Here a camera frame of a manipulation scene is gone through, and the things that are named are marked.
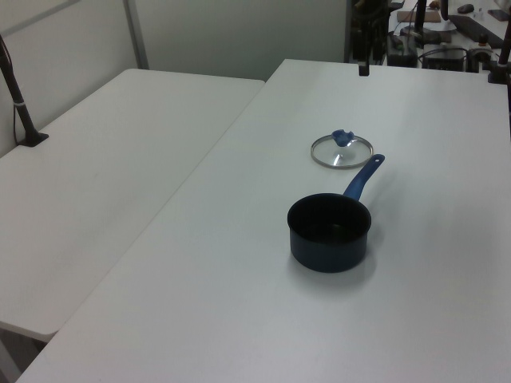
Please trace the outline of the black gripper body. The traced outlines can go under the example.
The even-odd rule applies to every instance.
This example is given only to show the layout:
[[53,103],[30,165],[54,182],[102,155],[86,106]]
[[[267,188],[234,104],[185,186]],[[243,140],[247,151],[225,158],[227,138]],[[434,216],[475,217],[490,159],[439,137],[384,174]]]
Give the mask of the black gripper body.
[[352,18],[352,57],[356,61],[381,61],[384,54],[384,18]]

